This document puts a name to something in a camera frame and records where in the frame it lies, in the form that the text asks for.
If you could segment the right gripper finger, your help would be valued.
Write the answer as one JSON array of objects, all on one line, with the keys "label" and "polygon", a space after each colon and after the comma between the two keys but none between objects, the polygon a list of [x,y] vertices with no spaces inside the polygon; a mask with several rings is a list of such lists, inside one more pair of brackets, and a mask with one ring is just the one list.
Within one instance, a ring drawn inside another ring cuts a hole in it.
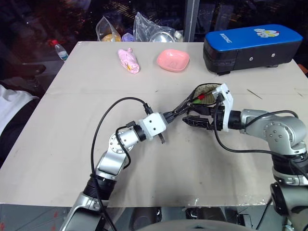
[{"label": "right gripper finger", "polygon": [[193,104],[192,111],[197,112],[200,115],[213,115],[215,113],[215,108],[204,104]]},{"label": "right gripper finger", "polygon": [[183,117],[182,121],[191,127],[212,130],[212,125],[207,118],[203,118],[196,115],[190,115]]}]

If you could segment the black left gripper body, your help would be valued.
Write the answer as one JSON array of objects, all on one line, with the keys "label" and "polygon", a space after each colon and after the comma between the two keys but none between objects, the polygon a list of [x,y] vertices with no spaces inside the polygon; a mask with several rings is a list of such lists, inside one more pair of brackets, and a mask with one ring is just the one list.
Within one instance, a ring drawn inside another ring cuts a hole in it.
[{"label": "black left gripper body", "polygon": [[163,113],[163,116],[168,124],[170,124],[174,119],[174,113],[172,111]]}]

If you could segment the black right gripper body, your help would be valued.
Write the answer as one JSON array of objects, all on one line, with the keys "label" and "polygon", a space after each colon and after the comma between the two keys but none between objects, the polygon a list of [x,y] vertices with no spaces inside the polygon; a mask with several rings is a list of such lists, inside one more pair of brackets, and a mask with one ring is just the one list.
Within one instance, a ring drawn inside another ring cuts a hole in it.
[{"label": "black right gripper body", "polygon": [[223,118],[224,118],[224,106],[218,106],[216,108],[214,105],[207,106],[208,115],[212,117],[213,121],[208,123],[207,130],[214,130],[214,120],[216,122],[216,130],[222,131],[223,130]]}]

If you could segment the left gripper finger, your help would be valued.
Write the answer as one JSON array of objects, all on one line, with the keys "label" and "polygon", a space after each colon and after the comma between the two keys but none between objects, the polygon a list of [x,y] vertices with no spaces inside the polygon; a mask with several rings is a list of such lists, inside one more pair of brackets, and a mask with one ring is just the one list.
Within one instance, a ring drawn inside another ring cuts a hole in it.
[{"label": "left gripper finger", "polygon": [[177,117],[185,112],[188,111],[188,109],[191,106],[191,101],[190,100],[184,100],[181,102],[175,109],[169,112],[171,116]]},{"label": "left gripper finger", "polygon": [[185,113],[188,113],[190,107],[182,107],[182,108],[176,108],[174,109],[172,112],[174,113],[175,119],[180,116],[183,115]]}]

